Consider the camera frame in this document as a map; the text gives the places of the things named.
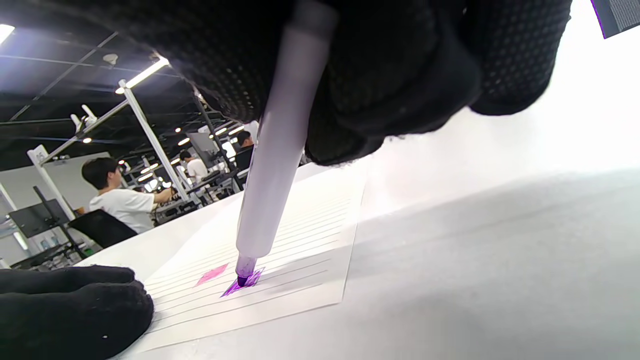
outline black office chair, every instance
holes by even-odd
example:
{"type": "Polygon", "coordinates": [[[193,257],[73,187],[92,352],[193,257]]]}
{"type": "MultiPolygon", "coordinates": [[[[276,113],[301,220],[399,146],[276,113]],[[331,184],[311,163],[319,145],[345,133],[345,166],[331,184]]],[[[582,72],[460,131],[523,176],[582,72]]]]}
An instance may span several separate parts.
{"type": "Polygon", "coordinates": [[[69,227],[84,233],[103,249],[136,236],[138,233],[115,217],[98,209],[71,220],[69,227]]]}

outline monitor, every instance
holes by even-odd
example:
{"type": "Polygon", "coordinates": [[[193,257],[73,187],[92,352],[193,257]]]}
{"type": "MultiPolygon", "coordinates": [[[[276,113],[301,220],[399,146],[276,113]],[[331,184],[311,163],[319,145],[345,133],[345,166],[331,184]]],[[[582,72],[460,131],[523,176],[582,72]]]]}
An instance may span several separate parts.
{"type": "Polygon", "coordinates": [[[12,211],[9,213],[9,216],[15,226],[20,229],[22,234],[27,238],[42,234],[59,224],[69,222],[69,217],[64,210],[62,210],[58,201],[48,200],[47,206],[51,212],[53,212],[53,217],[42,203],[12,211]]]}
{"type": "Polygon", "coordinates": [[[220,162],[220,148],[213,139],[209,138],[209,134],[188,133],[187,136],[191,140],[191,145],[207,168],[212,168],[220,162]]]}

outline gloved hand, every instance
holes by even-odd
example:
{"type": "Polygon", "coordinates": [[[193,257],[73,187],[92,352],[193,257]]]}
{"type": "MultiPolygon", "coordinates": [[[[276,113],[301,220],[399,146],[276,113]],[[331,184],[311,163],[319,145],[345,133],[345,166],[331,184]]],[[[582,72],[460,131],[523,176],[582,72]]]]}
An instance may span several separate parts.
{"type": "Polygon", "coordinates": [[[153,300],[128,268],[0,271],[0,354],[105,360],[149,327],[153,300]]]}
{"type": "MultiPolygon", "coordinates": [[[[294,0],[31,0],[155,50],[214,110],[264,111],[294,0]]],[[[310,116],[320,165],[377,150],[386,136],[441,128],[465,106],[507,115],[546,89],[572,0],[343,0],[310,116]]]]}

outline pink mark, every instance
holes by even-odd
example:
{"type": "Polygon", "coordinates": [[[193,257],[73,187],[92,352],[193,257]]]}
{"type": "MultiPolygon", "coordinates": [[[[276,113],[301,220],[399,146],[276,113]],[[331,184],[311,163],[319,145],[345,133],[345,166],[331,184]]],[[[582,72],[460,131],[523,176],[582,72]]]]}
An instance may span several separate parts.
{"type": "Polygon", "coordinates": [[[235,293],[236,291],[243,289],[243,288],[248,288],[250,286],[254,286],[258,283],[258,280],[260,279],[260,275],[262,275],[262,272],[264,271],[264,268],[261,268],[259,270],[256,270],[253,272],[253,275],[249,276],[249,279],[246,280],[246,284],[241,288],[240,286],[238,286],[238,280],[235,280],[233,284],[231,284],[231,286],[229,286],[229,289],[227,289],[224,294],[222,294],[221,297],[225,297],[225,296],[229,296],[233,293],[235,293]]]}
{"type": "Polygon", "coordinates": [[[223,272],[225,272],[225,270],[227,269],[227,264],[224,264],[222,266],[219,266],[213,270],[209,270],[208,272],[204,273],[204,275],[200,278],[200,280],[198,281],[198,283],[196,284],[196,286],[198,285],[202,285],[205,282],[209,281],[209,280],[213,280],[216,277],[218,277],[220,274],[222,274],[223,272]]]}

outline white paper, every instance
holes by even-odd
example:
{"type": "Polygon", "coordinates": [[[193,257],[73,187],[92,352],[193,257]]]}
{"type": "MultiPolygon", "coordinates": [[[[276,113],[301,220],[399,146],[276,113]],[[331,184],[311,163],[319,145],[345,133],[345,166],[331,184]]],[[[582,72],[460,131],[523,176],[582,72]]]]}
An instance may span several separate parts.
{"type": "Polygon", "coordinates": [[[236,279],[240,200],[205,224],[145,281],[156,313],[127,354],[212,336],[339,303],[344,292],[365,183],[363,162],[293,186],[258,283],[229,296],[236,279]],[[227,264],[219,276],[203,274],[227,264]]]}

